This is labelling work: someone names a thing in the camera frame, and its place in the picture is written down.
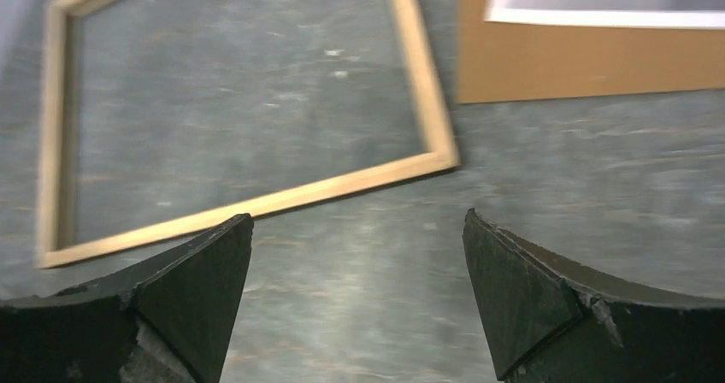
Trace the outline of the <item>wooden picture frame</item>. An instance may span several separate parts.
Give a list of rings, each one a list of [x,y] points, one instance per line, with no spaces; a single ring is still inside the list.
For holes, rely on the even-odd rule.
[[[55,268],[203,231],[236,214],[269,215],[438,173],[460,164],[419,0],[389,0],[425,148],[423,153],[73,245],[74,174],[68,164],[75,153],[70,136],[75,126],[75,74],[71,67],[74,29],[80,19],[117,1],[50,0],[46,4],[35,252],[38,268]]]

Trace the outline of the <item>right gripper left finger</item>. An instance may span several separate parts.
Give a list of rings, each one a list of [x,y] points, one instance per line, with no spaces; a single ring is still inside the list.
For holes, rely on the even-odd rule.
[[[2,381],[217,382],[253,227],[235,215],[118,272],[2,301]]]

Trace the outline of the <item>brown cardboard backing board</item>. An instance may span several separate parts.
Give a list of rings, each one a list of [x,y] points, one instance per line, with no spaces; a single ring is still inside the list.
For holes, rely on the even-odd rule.
[[[484,21],[458,0],[458,103],[596,97],[724,86],[724,32]]]

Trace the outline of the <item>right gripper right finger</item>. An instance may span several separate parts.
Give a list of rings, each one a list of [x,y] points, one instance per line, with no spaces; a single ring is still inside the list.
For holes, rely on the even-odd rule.
[[[499,381],[723,381],[721,299],[598,271],[474,209],[463,248]]]

